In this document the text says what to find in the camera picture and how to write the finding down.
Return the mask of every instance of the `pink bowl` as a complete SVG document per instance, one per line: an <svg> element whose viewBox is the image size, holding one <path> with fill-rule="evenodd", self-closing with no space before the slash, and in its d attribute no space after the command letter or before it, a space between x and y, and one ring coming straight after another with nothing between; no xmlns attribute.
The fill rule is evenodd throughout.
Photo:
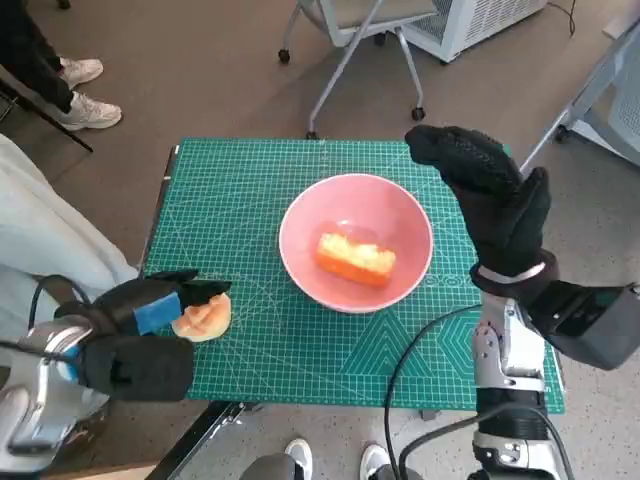
<svg viewBox="0 0 640 480"><path fill-rule="evenodd" d="M337 229L396 253L389 285L359 285L316 265L320 236ZM293 281L340 312L375 312L400 301L427 273L432 252L433 233L422 206L404 188L374 175L338 175L310 186L289 206L280 225L280 255Z"/></svg>

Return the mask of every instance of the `green cutting mat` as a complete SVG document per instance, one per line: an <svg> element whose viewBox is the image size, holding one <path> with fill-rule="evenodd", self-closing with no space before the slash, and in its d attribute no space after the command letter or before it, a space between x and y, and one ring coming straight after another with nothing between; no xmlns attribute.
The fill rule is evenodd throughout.
<svg viewBox="0 0 640 480"><path fill-rule="evenodd" d="M435 234L422 284L375 314L316 304L289 279L278 253L289 204L318 180L348 172L405 187ZM480 301L467 274L475 253L455 198L435 169L411 162L403 143L188 138L171 177L145 272L194 267L200 278L234 282L231 328L197 345L191 398L382 406L393 367L420 328ZM470 334L477 320L477 313L461 315L423 339L395 406L475 409ZM563 411L551 351L546 375L549 408Z"/></svg>

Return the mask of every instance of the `robotic arm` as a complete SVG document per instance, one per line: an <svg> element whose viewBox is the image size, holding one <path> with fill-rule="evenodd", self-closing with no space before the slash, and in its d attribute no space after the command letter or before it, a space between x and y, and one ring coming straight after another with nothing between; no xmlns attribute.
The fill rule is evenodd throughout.
<svg viewBox="0 0 640 480"><path fill-rule="evenodd" d="M406 140L412 159L436 167L456 195L478 253L470 272L484 292L472 338L478 415L518 404L546 416L545 340L597 368L626 361L640 345L638 292L558 280L555 256L542 249L551 205L546 171L523 180L501 144L457 127L419 126ZM470 480L572 480L531 410L480 421L473 450L483 469Z"/></svg>
<svg viewBox="0 0 640 480"><path fill-rule="evenodd" d="M196 274L162 272L119 285L91 305L63 304L54 321L37 325L18 343L23 351L11 352L11 372L0 391L1 478L47 468L76 422L109 397L184 398L193 379L191 342L145 334L231 286L194 280Z"/></svg>
<svg viewBox="0 0 640 480"><path fill-rule="evenodd" d="M478 253L471 270L484 292L472 338L478 414L527 407L479 422L473 450L483 468L469 479L573 480L543 420L545 340L579 362L618 367L640 345L638 292L558 280L556 258L542 249L551 204L544 169L524 180L502 145L456 127L419 126L406 140L412 159L436 167L456 195ZM20 341L0 391L0 477L47 468L75 423L109 397L183 398L192 381L191 343L145 334L230 288L194 280L196 273L160 273L92 305L65 304L55 321Z"/></svg>

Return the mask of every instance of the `bread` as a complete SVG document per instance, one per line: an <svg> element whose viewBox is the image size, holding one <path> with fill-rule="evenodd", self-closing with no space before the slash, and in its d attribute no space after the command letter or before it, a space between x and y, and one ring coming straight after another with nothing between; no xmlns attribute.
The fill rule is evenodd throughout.
<svg viewBox="0 0 640 480"><path fill-rule="evenodd" d="M374 244L349 240L340 233L320 237L316 262L324 270L362 285L384 287L389 283L396 254Z"/></svg>
<svg viewBox="0 0 640 480"><path fill-rule="evenodd" d="M223 293L212 297L208 304L187 307L184 314L171 323L171 328L179 337L204 342L222 336L230 323L231 299Z"/></svg>

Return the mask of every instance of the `power cord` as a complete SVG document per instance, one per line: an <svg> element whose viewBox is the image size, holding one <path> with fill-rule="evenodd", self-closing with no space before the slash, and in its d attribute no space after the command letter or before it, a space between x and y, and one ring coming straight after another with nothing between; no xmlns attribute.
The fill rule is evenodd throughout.
<svg viewBox="0 0 640 480"><path fill-rule="evenodd" d="M573 18L573 14L576 10L576 1L577 0L573 0L573 2L571 2L571 8L569 10L564 8L562 5L558 5L557 3L554 3L554 2L547 3L547 5L549 5L550 7L557 8L558 10L564 12L569 17L569 33L571 34L572 37L576 33L576 22Z"/></svg>
<svg viewBox="0 0 640 480"><path fill-rule="evenodd" d="M71 286L74 292L80 296L82 301L87 305L91 303L89 300L89 296L85 293L85 291L73 280L65 277L64 275L47 275L46 277L42 277L38 281L38 285L36 286L35 291L33 292L33 297L31 298L31 308L29 309L29 322L27 323L27 331L31 330L36 324L36 311L38 309L38 301L40 300L40 294L44 289L45 285L51 280L60 280Z"/></svg>
<svg viewBox="0 0 640 480"><path fill-rule="evenodd" d="M35 323L36 323L36 311L38 310L38 300L40 300L40 294L42 293L42 290L44 290L44 287L46 286L46 284L51 282L52 280L59 280L69 284L85 304L88 305L91 303L91 300L89 300L89 296L82 289L82 287L80 287L76 282L74 282L70 278L67 278L64 275L57 275L57 274L47 275L46 277L42 277L38 281L38 285L36 286L36 289L33 292L33 297L31 298L31 308L29 309L29 322L27 324L29 331L35 326ZM13 350L20 353L25 353L27 355L34 355L36 357L44 358L45 360L64 362L74 367L78 366L78 362L75 358L68 357L62 353L45 352L44 350L33 348L28 345L22 345L16 342L11 342L9 340L0 340L0 348L4 348L5 350Z"/></svg>
<svg viewBox="0 0 640 480"><path fill-rule="evenodd" d="M441 427L437 430L434 430L433 432L429 432L419 438L417 438L416 440L414 440L413 442L411 442L409 445L407 445L402 452L400 452L400 466L398 467L398 463L396 461L396 457L395 457L395 453L393 451L393 445L391 443L391 428L389 425L389 414L390 414L390 410L391 410L391 401L393 399L393 392L395 390L395 386L396 386L396 382L398 379L398 376L400 375L400 373L402 372L402 368L404 367L405 363L407 362L409 356L411 355L411 353L413 352L414 348L416 347L416 345L418 344L418 342L431 330L433 330L436 326L440 325L442 322L444 322L445 320L454 317L456 315L462 314L462 313L466 313L472 310L478 310L479 308L481 308L482 305L481 304L477 304L477 305L472 305L470 307L464 307L464 308L459 308L457 310L453 310L449 313L446 313L444 315L441 315L440 317L436 318L435 320L433 320L432 322L427 323L422 330L420 330L420 332L418 332L418 334L415 336L415 338L411 341L411 343L409 344L409 346L407 347L407 349L404 351L404 353L402 354L402 357L400 358L400 361L398 362L398 364L396 365L393 374L391 375L391 378L389 379L389 386L387 387L387 396L385 398L385 402L384 402L384 436L385 436L385 440L387 443L387 452L389 453L389 460L391 463L391 468L393 470L393 474L396 480L408 480L408 472L407 472L407 457L417 448L421 447L422 445L424 445L427 442L430 442L431 440L434 440L436 438L439 438L443 435L446 435L447 433L452 433L455 432L457 430L460 430L462 428L474 425L476 423L479 422L484 422L486 420L490 420L491 418L501 414L504 411L507 410L526 410L529 412L534 413L535 415L538 415L542 421L545 423L545 425L547 426L547 428L549 429L549 431L551 432L551 436L553 437L554 441L556 442L556 445L558 447L558 451L560 453L560 457L562 459L562 463L564 465L564 469L567 473L567 479L568 480L575 480L575 476L573 474L573 469L571 468L571 462L569 461L569 455L567 454L567 450L564 446L564 443L562 442L562 438L560 437L560 433L558 432L558 430L556 429L556 427L553 425L553 423L551 422L551 420L549 420L549 418L542 413L540 410L530 406L530 405L526 405L526 404L521 404L518 402L509 402L509 403L504 403L502 405L499 405L496 408L493 408L491 410L489 410L488 412L485 412L483 414L480 415L476 415L475 417L471 417L471 418L466 418L464 420L460 420L458 422L452 423L450 425L446 425L444 427Z"/></svg>
<svg viewBox="0 0 640 480"><path fill-rule="evenodd" d="M481 308L481 304L472 305L470 307L459 308L457 310L453 310L452 312L445 313L444 315L439 316L434 321L427 323L422 330L418 332L415 338L411 341L407 349L402 354L400 361L396 365L391 378L389 379L389 386L387 387L387 396L384 401L384 437L387 442L387 452L389 453L389 459L391 461L391 468L393 469L393 473L395 475L396 480L400 480L400 471L398 469L398 463L396 462L396 456L393 452L393 445L391 444L391 428L389 426L389 413L391 409L391 400L393 399L393 392L396 388L396 381L404 364L407 362L409 355L413 352L413 349L418 344L418 342L424 337L428 332L433 330L435 327L440 325L442 322L447 320L448 318L454 317L461 313L470 312L472 310L477 310Z"/></svg>
<svg viewBox="0 0 640 480"><path fill-rule="evenodd" d="M558 451L560 452L560 458L562 459L564 470L567 473L567 480L575 480L573 469L571 468L571 462L569 461L569 455L567 454L567 449L565 448L564 443L562 443L562 438L560 437L560 433L556 429L555 425L551 422L551 420L549 420L549 418L544 413L542 413L537 408L532 407L530 405L518 403L518 402L503 403L502 405L499 405L481 415L476 415L475 417L471 417L471 418L465 418L464 420L460 420L450 425L446 425L444 427L438 428L433 432L429 432L415 439L413 442L407 445L402 450L402 452L400 452L400 478L402 478L402 480L408 480L407 457L415 449L421 447L427 442L430 442L431 440L435 440L438 437L442 437L447 433L453 433L455 431L458 431L465 427L469 427L476 423L490 420L493 417L500 415L502 412L505 412L507 410L526 410L540 417L540 419L545 423L545 425L551 432L551 436L553 437L554 441L556 442L556 445L558 446Z"/></svg>
<svg viewBox="0 0 640 480"><path fill-rule="evenodd" d="M0 340L0 348L5 350L14 350L20 353L26 353L27 355L33 355L36 357L44 358L45 360L53 360L56 362L64 362L73 367L78 366L78 361L75 358L67 357L62 353L45 352L37 348L22 345L16 342L10 342L8 340Z"/></svg>

